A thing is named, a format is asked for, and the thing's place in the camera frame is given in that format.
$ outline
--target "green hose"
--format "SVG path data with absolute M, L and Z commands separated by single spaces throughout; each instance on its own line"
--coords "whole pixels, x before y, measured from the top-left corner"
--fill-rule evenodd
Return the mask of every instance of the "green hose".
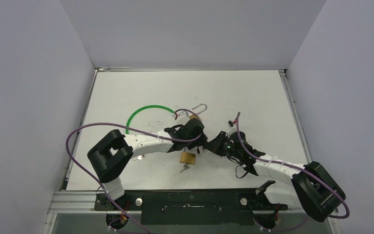
M 160 106 L 160 105 L 148 105 L 148 106 L 143 106 L 143 107 L 141 107 L 140 109 L 138 109 L 138 110 L 136 110 L 136 111 L 134 111 L 134 113 L 130 116 L 130 118 L 128 119 L 128 121 L 127 121 L 127 127 L 129 127 L 130 126 L 130 123 L 131 123 L 131 121 L 132 121 L 132 119 L 138 114 L 138 113 L 140 113 L 141 111 L 143 111 L 143 110 L 145 110 L 145 109 L 149 109 L 149 108 L 160 108 L 160 109 L 164 109 L 164 110 L 167 110 L 167 111 L 170 111 L 171 113 L 174 113 L 174 111 L 172 110 L 172 109 L 170 109 L 170 108 L 168 108 L 168 107 L 166 107 L 166 106 Z M 129 131 L 128 131 L 128 129 L 126 129 L 125 130 L 125 133 L 126 134 L 128 134 L 128 133 L 130 133 Z

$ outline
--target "white tabletop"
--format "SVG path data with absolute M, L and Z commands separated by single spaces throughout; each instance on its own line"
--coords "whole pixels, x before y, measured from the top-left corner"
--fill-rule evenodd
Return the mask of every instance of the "white tabletop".
M 114 122 L 125 125 L 138 108 L 158 104 L 173 110 L 199 103 L 204 132 L 212 140 L 227 131 L 227 122 L 241 111 L 240 130 L 255 149 L 293 163 L 307 163 L 297 127 L 278 71 L 179 71 L 98 73 L 84 124 Z M 155 132 L 175 124 L 170 112 L 147 109 L 131 127 Z M 87 152 L 110 130 L 109 126 L 84 129 L 78 139 L 76 159 L 92 173 Z M 154 153 L 130 160 L 121 174 L 124 189 L 250 188 L 268 178 L 235 177 L 236 164 L 211 152 L 196 156 L 195 165 L 180 173 L 180 152 Z M 96 190 L 98 184 L 73 165 L 67 190 Z

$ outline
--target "white wall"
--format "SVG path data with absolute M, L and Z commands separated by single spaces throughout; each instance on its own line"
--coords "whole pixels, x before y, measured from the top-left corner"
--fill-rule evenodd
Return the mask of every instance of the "white wall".
M 58 0 L 0 1 L 0 234 L 41 232 L 93 75 Z
M 327 0 L 287 74 L 312 158 L 346 193 L 344 233 L 374 233 L 374 1 Z
M 60 0 L 96 67 L 288 68 L 325 0 Z

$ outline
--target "key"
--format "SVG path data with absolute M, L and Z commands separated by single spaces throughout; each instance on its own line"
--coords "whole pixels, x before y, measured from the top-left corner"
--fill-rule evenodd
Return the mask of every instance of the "key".
M 140 156 L 134 158 L 133 160 L 142 160 L 143 158 L 144 158 L 144 156 L 143 156 L 143 155 L 140 155 Z
M 185 171 L 185 170 L 187 170 L 188 168 L 190 168 L 190 166 L 189 166 L 188 164 L 184 164 L 184 167 L 183 167 L 183 169 L 180 171 L 180 173 L 183 172 L 183 171 Z

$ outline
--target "bolt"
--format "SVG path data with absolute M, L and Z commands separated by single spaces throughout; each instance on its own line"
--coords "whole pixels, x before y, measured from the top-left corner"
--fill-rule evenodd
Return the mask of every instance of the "bolt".
M 141 206 L 143 204 L 143 200 L 141 199 L 141 198 L 137 198 L 136 200 L 135 200 L 135 205 L 136 206 Z
M 240 204 L 242 205 L 247 205 L 247 199 L 245 197 L 243 197 L 242 199 L 240 199 Z

